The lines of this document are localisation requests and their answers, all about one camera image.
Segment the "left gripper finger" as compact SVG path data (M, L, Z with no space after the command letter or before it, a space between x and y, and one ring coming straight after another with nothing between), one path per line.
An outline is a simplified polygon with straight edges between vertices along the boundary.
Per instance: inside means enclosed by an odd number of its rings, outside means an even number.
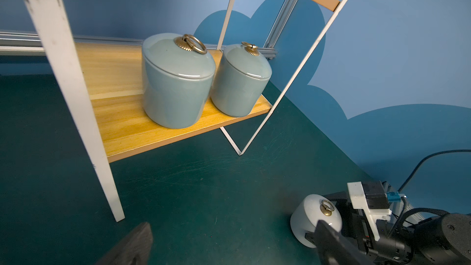
M143 222L98 260L96 265L147 265L152 245L151 225Z

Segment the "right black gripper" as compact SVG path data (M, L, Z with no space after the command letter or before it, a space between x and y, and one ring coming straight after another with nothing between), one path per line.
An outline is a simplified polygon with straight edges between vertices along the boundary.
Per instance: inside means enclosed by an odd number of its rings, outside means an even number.
M406 238L400 234L387 236L392 223L380 220L380 239L375 240L364 212L353 208L345 191L333 193L331 201L342 217L342 234L325 221L318 221L314 244L323 265L406 265L412 262L413 249Z

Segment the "white tea canister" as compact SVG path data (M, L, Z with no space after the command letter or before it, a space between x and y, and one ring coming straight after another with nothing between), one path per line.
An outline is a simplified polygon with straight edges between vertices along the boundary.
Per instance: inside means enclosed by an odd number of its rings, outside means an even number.
M333 203L320 195L309 195L300 203L290 218L290 227L295 238L308 248L315 245L305 238L313 233L319 220L325 221L337 232L342 230L342 217Z

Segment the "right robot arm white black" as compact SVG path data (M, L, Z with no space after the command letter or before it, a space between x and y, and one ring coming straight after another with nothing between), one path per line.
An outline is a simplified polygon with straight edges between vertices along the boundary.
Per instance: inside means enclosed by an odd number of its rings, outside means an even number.
M336 231L319 220L304 234L324 265L468 265L471 217L440 209L402 209L393 220L368 221L345 192L328 196L342 217Z

